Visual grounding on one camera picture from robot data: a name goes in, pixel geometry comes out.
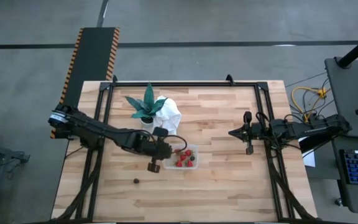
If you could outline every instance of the gray floor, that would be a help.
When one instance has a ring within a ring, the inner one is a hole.
[[[74,43],[94,27],[102,0],[0,1],[0,44]],[[358,0],[110,0],[104,26],[121,28],[120,42],[358,40]],[[324,72],[324,59],[354,46],[119,49],[120,80],[284,80]],[[72,50],[0,50],[0,145],[31,154],[5,180],[0,223],[50,216],[67,142],[49,139]],[[320,87],[326,75],[299,85]],[[332,103],[324,115],[335,113]],[[310,179],[319,217],[358,223],[333,205],[336,183]]]

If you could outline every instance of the butcher block tabletop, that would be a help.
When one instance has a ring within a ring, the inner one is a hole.
[[[78,105],[80,111],[92,118],[100,83],[84,82]],[[275,117],[290,114],[284,82],[267,83]],[[114,87],[109,124],[140,129],[139,119],[131,118],[134,108],[125,96],[143,99],[144,91],[145,87]],[[154,95],[176,102],[182,113],[177,134],[189,144],[198,146],[199,166],[196,170],[167,170],[158,161],[160,173],[152,173],[147,171],[149,157],[125,152],[106,140],[93,221],[277,221],[263,142],[254,141],[254,153],[248,156],[246,144],[227,134],[243,125],[245,111],[251,111],[252,120],[256,121],[254,89],[246,86],[167,86],[154,87]],[[105,91],[101,120],[106,98]],[[169,141],[179,143],[176,139]],[[67,154],[79,147],[79,141],[70,141]],[[65,160],[52,218],[61,215],[79,192],[86,150]],[[307,211],[316,216],[301,152],[287,147],[282,153],[291,191]],[[85,199],[84,216],[88,211],[89,194],[90,190]],[[286,214],[282,194],[280,200]]]

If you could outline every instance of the red strawberry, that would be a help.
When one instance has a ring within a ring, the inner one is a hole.
[[[191,150],[190,150],[190,149],[187,149],[187,150],[185,151],[185,154],[186,154],[186,156],[191,156]]]
[[[178,161],[178,162],[176,163],[176,166],[177,166],[177,167],[181,167],[181,161]]]

